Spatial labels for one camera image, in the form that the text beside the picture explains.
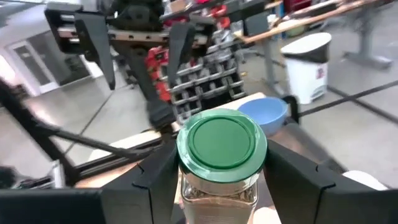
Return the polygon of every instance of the glass jar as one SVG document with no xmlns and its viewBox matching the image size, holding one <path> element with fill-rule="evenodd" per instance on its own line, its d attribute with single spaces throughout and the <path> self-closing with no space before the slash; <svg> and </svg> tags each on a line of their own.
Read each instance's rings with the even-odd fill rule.
<svg viewBox="0 0 398 224">
<path fill-rule="evenodd" d="M 189 224 L 247 223 L 267 150 L 260 126 L 235 110 L 202 111 L 180 130 L 177 147 Z"/>
</svg>

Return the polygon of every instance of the blue bowl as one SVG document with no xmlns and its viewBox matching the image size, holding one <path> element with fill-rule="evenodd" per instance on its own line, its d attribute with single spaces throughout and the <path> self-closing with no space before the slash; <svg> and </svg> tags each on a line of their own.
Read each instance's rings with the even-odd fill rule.
<svg viewBox="0 0 398 224">
<path fill-rule="evenodd" d="M 266 97 L 249 101 L 240 106 L 238 111 L 252 118 L 266 136 L 271 136 L 284 124 L 287 103 L 279 98 Z"/>
</svg>

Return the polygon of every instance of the green jar lid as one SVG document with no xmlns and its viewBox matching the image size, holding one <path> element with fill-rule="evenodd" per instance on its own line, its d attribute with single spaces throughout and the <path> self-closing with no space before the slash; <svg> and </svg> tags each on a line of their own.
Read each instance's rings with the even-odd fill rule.
<svg viewBox="0 0 398 224">
<path fill-rule="evenodd" d="M 199 178 L 233 183 L 261 169 L 267 141 L 260 126 L 236 110 L 213 109 L 192 116 L 177 137 L 184 168 Z"/>
</svg>

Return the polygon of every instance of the white door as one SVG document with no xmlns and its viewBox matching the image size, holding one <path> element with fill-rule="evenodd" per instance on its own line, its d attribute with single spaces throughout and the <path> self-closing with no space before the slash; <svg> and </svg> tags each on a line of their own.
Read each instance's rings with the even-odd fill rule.
<svg viewBox="0 0 398 224">
<path fill-rule="evenodd" d="M 24 40 L 8 46 L 8 50 L 18 62 L 17 64 L 27 68 L 28 74 L 26 75 L 32 77 L 28 78 L 28 80 L 34 80 L 29 85 L 36 86 L 40 93 L 46 93 L 59 87 L 50 70 L 45 66 L 43 60 L 30 43 Z"/>
</svg>

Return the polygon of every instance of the red label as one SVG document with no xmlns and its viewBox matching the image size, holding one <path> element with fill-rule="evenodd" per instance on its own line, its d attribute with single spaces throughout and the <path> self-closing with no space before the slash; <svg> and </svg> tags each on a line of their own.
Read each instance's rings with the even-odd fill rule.
<svg viewBox="0 0 398 224">
<path fill-rule="evenodd" d="M 323 72 L 323 69 L 318 68 L 317 79 L 323 78 L 324 76 L 325 76 L 325 73 Z"/>
</svg>

